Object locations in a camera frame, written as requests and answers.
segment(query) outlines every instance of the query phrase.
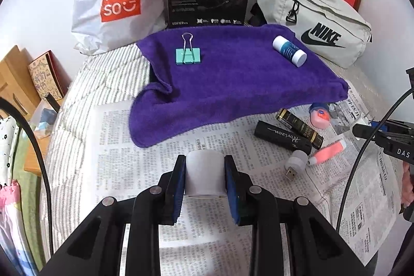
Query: blue gripper pad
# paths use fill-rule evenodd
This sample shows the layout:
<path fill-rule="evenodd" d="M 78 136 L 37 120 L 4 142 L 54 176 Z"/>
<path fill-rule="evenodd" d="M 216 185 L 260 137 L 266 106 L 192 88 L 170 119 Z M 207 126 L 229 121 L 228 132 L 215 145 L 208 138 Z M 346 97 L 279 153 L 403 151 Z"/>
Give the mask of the blue gripper pad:
<path fill-rule="evenodd" d="M 239 214 L 239 196 L 235 189 L 235 181 L 231 174 L 230 168 L 226 165 L 226 190 L 227 190 L 227 199 L 228 205 L 230 207 L 231 217 L 233 218 L 235 224 L 240 224 L 240 214 Z"/>
<path fill-rule="evenodd" d="M 183 165 L 180 169 L 180 176 L 177 183 L 177 188 L 174 192 L 174 209 L 173 209 L 173 220 L 174 223 L 177 223 L 177 219 L 181 213 L 181 206 L 183 204 L 184 197 L 184 187 L 186 184 L 186 161 L 184 160 Z"/>

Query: black cable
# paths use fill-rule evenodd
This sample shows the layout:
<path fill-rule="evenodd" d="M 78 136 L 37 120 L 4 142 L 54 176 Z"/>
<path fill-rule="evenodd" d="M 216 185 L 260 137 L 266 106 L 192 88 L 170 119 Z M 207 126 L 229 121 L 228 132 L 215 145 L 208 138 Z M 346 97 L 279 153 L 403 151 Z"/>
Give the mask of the black cable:
<path fill-rule="evenodd" d="M 50 256 L 53 256 L 53 232 L 52 232 L 52 196 L 50 193 L 50 185 L 48 175 L 46 173 L 45 163 L 43 161 L 42 152 L 40 151 L 39 144 L 36 140 L 36 136 L 34 135 L 32 128 L 28 125 L 28 122 L 24 119 L 20 111 L 18 111 L 13 105 L 11 105 L 7 100 L 0 96 L 0 109 L 8 113 L 11 117 L 13 117 L 18 124 L 23 128 L 26 132 L 30 142 L 33 145 L 34 152 L 36 153 L 37 160 L 39 162 L 40 171 L 42 172 L 43 182 L 45 184 L 45 191 L 46 191 L 46 204 L 48 208 L 48 222 L 49 222 L 49 249 L 50 249 Z"/>
<path fill-rule="evenodd" d="M 349 188 L 351 187 L 351 183 L 352 183 L 352 179 L 353 176 L 357 170 L 358 164 L 362 158 L 362 155 L 364 154 L 364 151 L 366 150 L 366 148 L 368 147 L 369 142 L 371 142 L 372 138 L 374 137 L 374 135 L 377 133 L 377 131 L 384 125 L 384 123 L 387 121 L 387 119 L 391 116 L 391 114 L 395 111 L 395 109 L 398 108 L 398 106 L 402 103 L 402 101 L 404 101 L 409 95 L 411 95 L 412 93 L 414 93 L 414 87 L 407 90 L 403 96 L 401 96 L 396 103 L 394 103 L 394 105 L 390 108 L 390 110 L 385 114 L 385 116 L 382 118 L 381 122 L 374 128 L 374 130 L 372 130 L 371 135 L 369 135 L 369 137 L 366 139 L 365 143 L 363 144 L 361 150 L 358 153 L 358 156 L 353 164 L 351 173 L 349 174 L 349 178 L 348 178 L 348 182 L 346 183 L 345 186 L 345 190 L 344 190 L 344 194 L 342 196 L 342 201 L 341 201 L 341 206 L 339 207 L 339 213 L 338 213 L 338 220 L 337 220 L 337 226 L 336 226 L 336 231 L 339 233 L 339 229 L 341 227 L 341 219 L 342 219 L 342 214 L 344 212 L 344 208 L 345 208 L 345 202 L 346 202 L 346 197 L 348 196 L 348 191 Z"/>

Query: binder clip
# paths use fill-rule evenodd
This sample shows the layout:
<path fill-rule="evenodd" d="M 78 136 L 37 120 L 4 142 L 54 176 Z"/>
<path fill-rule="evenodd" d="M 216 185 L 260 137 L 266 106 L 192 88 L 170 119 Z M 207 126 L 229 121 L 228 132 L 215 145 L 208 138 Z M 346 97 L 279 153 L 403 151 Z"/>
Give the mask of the binder clip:
<path fill-rule="evenodd" d="M 186 48 L 186 38 L 185 35 L 190 35 L 190 48 Z M 193 35 L 189 32 L 185 32 L 182 35 L 184 39 L 184 47 L 183 48 L 176 48 L 175 50 L 175 63 L 177 65 L 182 64 L 199 64 L 201 62 L 200 58 L 200 48 L 194 47 L 191 44 L 191 40 L 193 39 Z"/>

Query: white plug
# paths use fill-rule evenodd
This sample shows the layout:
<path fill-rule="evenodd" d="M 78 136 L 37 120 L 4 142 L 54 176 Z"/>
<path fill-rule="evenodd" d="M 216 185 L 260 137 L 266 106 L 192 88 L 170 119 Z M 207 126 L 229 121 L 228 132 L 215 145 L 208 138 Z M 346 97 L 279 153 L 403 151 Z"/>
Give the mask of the white plug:
<path fill-rule="evenodd" d="M 359 115 L 359 117 L 355 121 L 353 121 L 353 123 L 351 124 L 351 127 L 350 127 L 351 131 L 352 131 L 352 128 L 355 124 L 362 124 L 362 125 L 371 126 L 371 123 L 369 122 L 369 120 L 366 116 L 367 116 L 367 114 L 366 115 L 364 115 L 364 114 Z"/>

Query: person's hand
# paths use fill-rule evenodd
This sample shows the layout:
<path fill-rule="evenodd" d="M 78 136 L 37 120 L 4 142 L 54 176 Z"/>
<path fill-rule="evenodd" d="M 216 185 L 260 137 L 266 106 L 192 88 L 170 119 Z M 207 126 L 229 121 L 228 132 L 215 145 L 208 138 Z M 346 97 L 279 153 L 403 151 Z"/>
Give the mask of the person's hand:
<path fill-rule="evenodd" d="M 410 164 L 402 162 L 404 173 L 402 174 L 401 202 L 408 207 L 414 201 L 413 184 L 410 177 Z"/>

